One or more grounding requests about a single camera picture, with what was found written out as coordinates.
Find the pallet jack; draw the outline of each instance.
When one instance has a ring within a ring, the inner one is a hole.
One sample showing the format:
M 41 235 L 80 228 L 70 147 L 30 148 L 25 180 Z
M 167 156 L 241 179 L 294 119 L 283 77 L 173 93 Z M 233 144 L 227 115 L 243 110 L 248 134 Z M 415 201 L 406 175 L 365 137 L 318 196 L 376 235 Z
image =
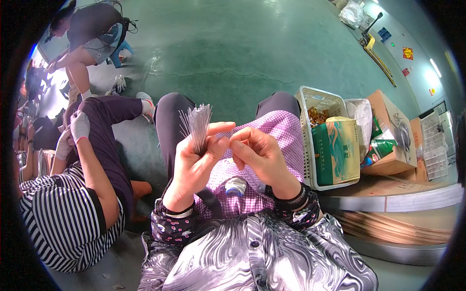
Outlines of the pallet jack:
M 387 76 L 392 85 L 396 87 L 397 85 L 393 80 L 393 75 L 391 74 L 390 70 L 387 68 L 384 62 L 382 62 L 378 55 L 374 53 L 374 51 L 372 50 L 372 47 L 374 46 L 376 40 L 369 33 L 369 30 L 377 22 L 377 20 L 382 18 L 382 16 L 382 12 L 377 15 L 377 19 L 375 19 L 374 22 L 366 30 L 363 31 L 363 33 L 361 34 L 363 37 L 358 39 L 358 42 L 361 46 L 363 46 L 364 51 L 367 52 L 367 54 L 374 60 L 374 62 L 376 62 L 376 64 L 382 69 L 383 73 Z

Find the sock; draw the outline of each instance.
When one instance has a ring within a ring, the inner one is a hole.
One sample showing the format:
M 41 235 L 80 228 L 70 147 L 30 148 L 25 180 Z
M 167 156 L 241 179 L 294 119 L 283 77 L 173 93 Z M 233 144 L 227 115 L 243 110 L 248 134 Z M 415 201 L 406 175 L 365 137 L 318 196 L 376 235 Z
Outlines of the sock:
M 141 103 L 143 104 L 143 114 L 149 114 L 152 110 L 152 107 L 154 107 L 152 102 L 149 100 L 141 100 Z
M 84 92 L 84 93 L 81 93 L 81 96 L 82 96 L 82 100 L 83 100 L 83 101 L 86 100 L 86 99 L 88 99 L 88 98 L 90 98 L 90 89 L 87 90 L 87 91 Z

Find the bundle of wire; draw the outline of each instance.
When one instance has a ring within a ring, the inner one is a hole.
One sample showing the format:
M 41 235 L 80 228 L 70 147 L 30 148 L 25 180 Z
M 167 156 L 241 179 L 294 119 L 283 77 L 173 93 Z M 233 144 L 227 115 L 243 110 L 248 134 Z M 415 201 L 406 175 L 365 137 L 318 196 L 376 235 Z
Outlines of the bundle of wire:
M 188 108 L 187 114 L 179 111 L 179 117 L 184 126 L 180 124 L 180 133 L 192 144 L 194 152 L 199 156 L 203 156 L 207 151 L 207 132 L 211 116 L 210 104 L 201 104 L 198 108 Z

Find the floor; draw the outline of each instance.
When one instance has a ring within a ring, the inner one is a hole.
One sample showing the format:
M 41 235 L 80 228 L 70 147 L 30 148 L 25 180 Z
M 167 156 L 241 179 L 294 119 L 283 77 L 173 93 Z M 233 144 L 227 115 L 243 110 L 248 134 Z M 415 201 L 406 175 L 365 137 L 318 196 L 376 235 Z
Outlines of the floor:
M 213 121 L 243 124 L 254 118 L 257 103 L 275 91 L 294 95 L 305 85 L 348 99 L 365 98 L 381 89 L 408 118 L 420 114 L 388 50 L 374 46 L 394 74 L 397 88 L 358 44 L 360 32 L 343 25 L 327 0 L 121 3 L 124 17 L 139 20 L 138 33 L 126 36 L 135 54 L 119 69 L 105 63 L 89 67 L 94 94 L 103 94 L 114 77 L 123 74 L 128 84 L 125 96 L 144 91 L 156 101 L 176 91 L 196 103 L 213 105 Z M 63 71 L 54 74 L 41 115 L 54 117 L 67 106 L 58 91 L 64 79 Z M 152 185 L 152 195 L 138 204 L 139 212 L 149 214 L 167 182 L 157 133 L 143 117 L 113 129 L 130 179 Z M 138 232 L 133 226 L 127 229 Z M 113 290 L 116 284 L 135 290 L 142 256 L 138 235 L 128 232 L 91 269 L 73 275 L 51 273 L 64 290 Z M 367 262 L 379 276 L 380 290 L 418 289 L 431 271 L 371 258 Z

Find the black and white striped shirt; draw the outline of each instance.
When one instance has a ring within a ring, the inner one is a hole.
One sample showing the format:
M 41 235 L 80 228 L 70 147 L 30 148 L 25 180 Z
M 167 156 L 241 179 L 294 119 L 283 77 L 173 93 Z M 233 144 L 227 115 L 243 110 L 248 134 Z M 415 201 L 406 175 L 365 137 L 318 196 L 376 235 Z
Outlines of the black and white striped shirt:
M 45 265 L 61 272 L 79 272 L 97 263 L 122 234 L 123 207 L 117 222 L 106 229 L 102 206 L 86 188 L 81 163 L 63 174 L 42 176 L 20 184 L 20 207 L 27 231 Z

